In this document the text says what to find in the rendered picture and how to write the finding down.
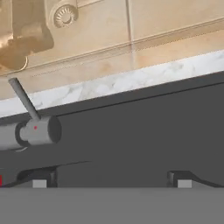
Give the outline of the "beige sink basin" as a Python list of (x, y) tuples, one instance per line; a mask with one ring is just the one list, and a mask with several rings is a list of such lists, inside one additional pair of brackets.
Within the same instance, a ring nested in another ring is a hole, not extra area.
[(53, 47), (28, 56), (21, 71), (0, 65), (0, 99), (18, 78), (29, 93), (91, 81), (168, 60), (147, 56), (183, 39), (224, 36), (224, 0), (77, 0), (79, 16), (56, 28), (49, 22), (57, 0), (44, 0)]

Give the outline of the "round sink drain strainer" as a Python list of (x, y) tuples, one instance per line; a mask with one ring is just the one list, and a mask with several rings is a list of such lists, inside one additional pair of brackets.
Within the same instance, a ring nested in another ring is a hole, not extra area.
[(49, 22), (60, 29), (71, 25), (78, 16), (77, 0), (57, 0), (50, 10)]

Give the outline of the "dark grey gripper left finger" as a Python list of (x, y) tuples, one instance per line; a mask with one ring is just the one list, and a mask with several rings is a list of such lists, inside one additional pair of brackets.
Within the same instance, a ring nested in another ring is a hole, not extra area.
[(50, 188), (58, 186), (58, 166), (40, 167), (35, 169), (20, 171), (16, 178), (2, 188), (30, 187), (30, 188)]

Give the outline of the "dark grey cupboard front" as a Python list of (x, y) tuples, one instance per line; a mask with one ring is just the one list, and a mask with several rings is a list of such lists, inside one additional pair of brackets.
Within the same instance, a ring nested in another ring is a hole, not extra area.
[(59, 143), (0, 152), (0, 176), (57, 166), (61, 187), (163, 187), (171, 170), (224, 186), (224, 71), (41, 110)]

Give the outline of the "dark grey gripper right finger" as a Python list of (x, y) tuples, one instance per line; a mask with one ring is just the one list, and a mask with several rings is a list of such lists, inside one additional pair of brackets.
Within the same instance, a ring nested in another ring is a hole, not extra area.
[(174, 188), (224, 188), (224, 185), (201, 179), (191, 171), (168, 171), (167, 186)]

